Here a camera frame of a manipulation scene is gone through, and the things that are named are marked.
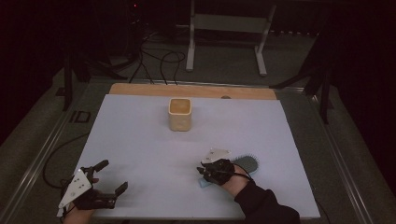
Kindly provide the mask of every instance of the gray carpet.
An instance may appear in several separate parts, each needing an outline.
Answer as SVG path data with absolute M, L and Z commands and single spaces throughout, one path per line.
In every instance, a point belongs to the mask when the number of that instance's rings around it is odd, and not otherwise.
M 159 58 L 167 52 L 161 49 L 187 53 L 187 45 L 181 44 L 183 40 L 176 43 L 169 41 L 164 43 L 159 40 L 161 39 L 151 39 L 144 45 L 145 51 Z M 314 39 L 311 37 L 270 35 L 263 54 L 269 73 L 268 77 L 258 76 L 253 49 L 248 48 L 252 46 L 251 43 L 245 46 L 233 45 L 230 47 L 225 45 L 216 47 L 213 46 L 214 43 L 204 43 L 202 46 L 197 44 L 194 71 L 186 72 L 184 70 L 185 61 L 183 61 L 179 65 L 176 80 L 179 85 L 185 82 L 264 87 L 276 84 L 298 73 L 313 42 Z M 177 60 L 177 57 L 175 54 L 171 54 L 166 59 Z M 163 83 L 161 71 L 167 81 L 174 81 L 176 63 L 164 63 L 163 70 L 161 70 L 161 61 L 147 54 L 144 55 L 143 62 L 148 68 L 148 74 L 156 84 Z M 137 63 L 132 64 L 127 69 L 120 71 L 120 74 L 131 77 L 137 66 Z M 140 69 L 133 82 L 148 82 L 146 77 L 145 70 Z M 94 73 L 91 82 L 83 86 L 85 91 L 80 95 L 80 98 L 76 97 L 76 104 L 73 108 L 78 111 L 91 112 L 90 122 L 66 123 L 56 141 L 55 148 L 90 131 L 103 97 L 114 82 L 116 80 Z M 305 80 L 297 82 L 293 86 L 302 87 L 304 83 Z M 65 113 L 62 112 L 63 98 L 54 96 L 61 86 L 62 71 L 55 77 L 53 88 L 43 95 L 29 115 L 2 145 L 0 150 L 0 176 L 2 178 L 0 208 L 2 210 L 19 185 L 24 171 L 45 144 L 52 127 Z M 325 213 L 331 223 L 362 223 L 336 166 L 332 154 L 332 144 L 325 132 L 326 128 L 332 130 L 332 136 L 354 177 L 373 223 L 396 223 L 395 199 L 376 169 L 375 163 L 364 145 L 359 131 L 342 105 L 336 89 L 332 88 L 331 92 L 332 109 L 329 110 L 330 124 L 327 126 L 323 125 L 318 118 L 316 105 L 305 95 L 295 91 L 278 91 L 276 96 L 284 106 L 314 196 L 320 204 L 321 218 L 303 220 L 303 223 L 329 223 Z M 47 167 L 47 178 L 52 184 L 59 185 L 60 179 L 67 178 L 73 173 L 86 139 L 85 136 L 72 141 L 54 154 Z M 42 175 L 39 175 L 10 223 L 59 223 L 58 218 L 55 217 L 59 201 L 60 191 L 46 185 Z M 121 223 L 121 220 L 94 219 L 92 223 Z M 131 223 L 233 222 L 132 220 Z

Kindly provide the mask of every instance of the beige cup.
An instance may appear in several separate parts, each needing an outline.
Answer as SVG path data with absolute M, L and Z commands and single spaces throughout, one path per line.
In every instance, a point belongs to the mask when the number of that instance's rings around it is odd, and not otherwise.
M 191 128 L 191 100 L 173 98 L 169 102 L 169 128 L 175 132 L 186 132 Z

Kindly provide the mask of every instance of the dark background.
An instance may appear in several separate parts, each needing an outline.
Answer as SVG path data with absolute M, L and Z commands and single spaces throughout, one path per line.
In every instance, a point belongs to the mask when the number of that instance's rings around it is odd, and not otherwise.
M 131 38 L 134 32 L 128 29 L 128 24 L 135 20 L 141 19 L 173 37 L 175 24 L 189 24 L 190 1 L 111 2 L 111 6 L 106 5 L 106 1 L 87 0 L 0 3 L 0 144 L 51 86 L 52 77 L 63 67 L 65 40 L 75 38 L 73 43 L 79 49 L 95 60 L 106 61 L 109 55 L 127 55 L 136 50 L 134 43 L 125 49 L 125 43 L 114 41 L 139 41 L 136 36 Z M 240 1 L 234 1 L 236 5 L 230 5 L 229 1 L 197 2 L 196 9 L 207 13 L 255 16 L 262 13 L 259 9 L 265 10 L 265 7 L 256 6 L 260 1 L 244 1 L 244 6 Z M 138 3 L 139 8 L 130 8 L 133 3 Z M 334 9 L 340 8 L 335 5 L 325 1 L 279 1 L 272 30 L 276 34 L 284 31 L 316 35 L 325 27 Z M 331 26 L 333 32 L 317 41 L 305 63 L 315 66 L 326 62 L 326 57 L 338 59 L 333 67 L 332 84 L 338 88 L 379 169 L 395 193 L 396 3 L 357 1 L 353 7 L 347 8 L 350 11 L 344 11 L 335 20 L 336 24 Z M 346 26 L 348 32 L 343 35 L 343 47 L 335 52 L 332 40 L 339 37 L 337 26 L 339 30 Z M 67 30 L 73 30 L 76 35 L 67 35 Z

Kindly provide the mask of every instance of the white desk frame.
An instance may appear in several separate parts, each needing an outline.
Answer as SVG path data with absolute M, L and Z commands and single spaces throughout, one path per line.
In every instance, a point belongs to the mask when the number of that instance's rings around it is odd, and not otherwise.
M 195 14 L 195 0 L 191 0 L 191 17 L 190 17 L 190 44 L 187 54 L 186 70 L 191 72 L 194 67 L 195 40 L 194 32 L 196 29 L 218 30 L 218 31 L 235 31 L 246 33 L 262 34 L 262 40 L 254 48 L 257 65 L 259 66 L 259 75 L 267 76 L 262 49 L 271 27 L 271 21 L 274 17 L 276 6 L 271 7 L 267 18 L 235 17 L 223 15 Z

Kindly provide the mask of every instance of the person's right hand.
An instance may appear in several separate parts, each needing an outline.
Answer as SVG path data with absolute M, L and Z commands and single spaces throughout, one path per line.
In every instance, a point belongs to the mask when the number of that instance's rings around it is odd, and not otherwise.
M 247 173 L 237 165 L 233 166 L 235 168 L 235 172 L 241 175 L 246 175 Z M 240 176 L 233 175 L 230 180 L 225 184 L 221 185 L 221 187 L 227 190 L 233 197 L 235 197 L 246 185 L 248 184 L 248 179 Z

